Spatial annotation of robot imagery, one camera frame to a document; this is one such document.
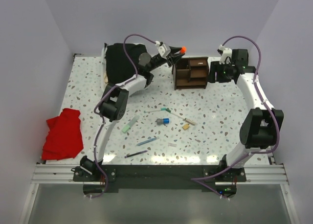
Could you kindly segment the orange black highlighter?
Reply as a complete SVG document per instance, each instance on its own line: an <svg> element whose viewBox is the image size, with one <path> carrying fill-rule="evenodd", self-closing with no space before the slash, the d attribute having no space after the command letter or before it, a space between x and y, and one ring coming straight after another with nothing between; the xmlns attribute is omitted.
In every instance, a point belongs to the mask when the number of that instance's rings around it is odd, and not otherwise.
<svg viewBox="0 0 313 224"><path fill-rule="evenodd" d="M182 53L182 54L184 54L186 52L186 47L182 47L181 49L180 49L180 53Z"/></svg>

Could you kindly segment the white marker green cap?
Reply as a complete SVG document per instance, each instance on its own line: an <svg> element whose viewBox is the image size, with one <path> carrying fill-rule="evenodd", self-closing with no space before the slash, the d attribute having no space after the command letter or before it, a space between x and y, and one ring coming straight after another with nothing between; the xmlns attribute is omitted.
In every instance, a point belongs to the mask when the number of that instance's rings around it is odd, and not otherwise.
<svg viewBox="0 0 313 224"><path fill-rule="evenodd" d="M173 112L173 111L170 110L169 108L166 108L166 111L167 111L168 113L170 113L170 114L172 114L172 115L174 115L174 116L176 116L176 117L182 119L183 121L186 121L186 117L184 117L184 116L182 116L182 115L180 115L180 114L177 114L177 113Z"/></svg>

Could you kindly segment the light green highlighter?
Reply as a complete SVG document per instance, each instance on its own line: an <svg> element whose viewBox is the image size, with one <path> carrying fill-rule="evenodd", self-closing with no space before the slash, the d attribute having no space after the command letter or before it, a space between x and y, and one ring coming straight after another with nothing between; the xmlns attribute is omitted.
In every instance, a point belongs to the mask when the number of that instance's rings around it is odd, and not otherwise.
<svg viewBox="0 0 313 224"><path fill-rule="evenodd" d="M123 133L126 133L139 119L139 116L134 116L122 129Z"/></svg>

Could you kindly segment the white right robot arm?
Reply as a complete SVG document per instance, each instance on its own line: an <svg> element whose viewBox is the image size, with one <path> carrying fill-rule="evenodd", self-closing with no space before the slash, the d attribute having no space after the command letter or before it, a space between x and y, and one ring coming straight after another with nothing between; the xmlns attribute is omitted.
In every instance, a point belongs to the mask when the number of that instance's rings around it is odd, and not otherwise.
<svg viewBox="0 0 313 224"><path fill-rule="evenodd" d="M239 131L239 143L220 161L218 176L230 181L235 169L243 168L245 163L256 154L271 153L279 142L280 129L284 119L282 110L277 110L268 101L260 85L257 69L249 65L246 49L231 49L219 46L219 61L211 62L210 83L233 81L242 92L248 114Z"/></svg>

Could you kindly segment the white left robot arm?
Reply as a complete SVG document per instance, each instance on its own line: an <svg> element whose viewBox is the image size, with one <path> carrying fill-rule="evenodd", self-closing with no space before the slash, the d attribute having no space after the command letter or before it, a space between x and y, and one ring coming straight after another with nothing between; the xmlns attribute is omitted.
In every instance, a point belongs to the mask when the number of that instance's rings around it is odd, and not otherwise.
<svg viewBox="0 0 313 224"><path fill-rule="evenodd" d="M184 47L156 43L157 54L151 56L143 44L116 43L104 47L105 68L108 83L94 108L101 118L92 147L92 159L83 156L79 169L90 181L106 176L101 165L106 145L113 128L125 112L128 99L134 93L146 89L152 82L152 71L167 64L174 66L186 53Z"/></svg>

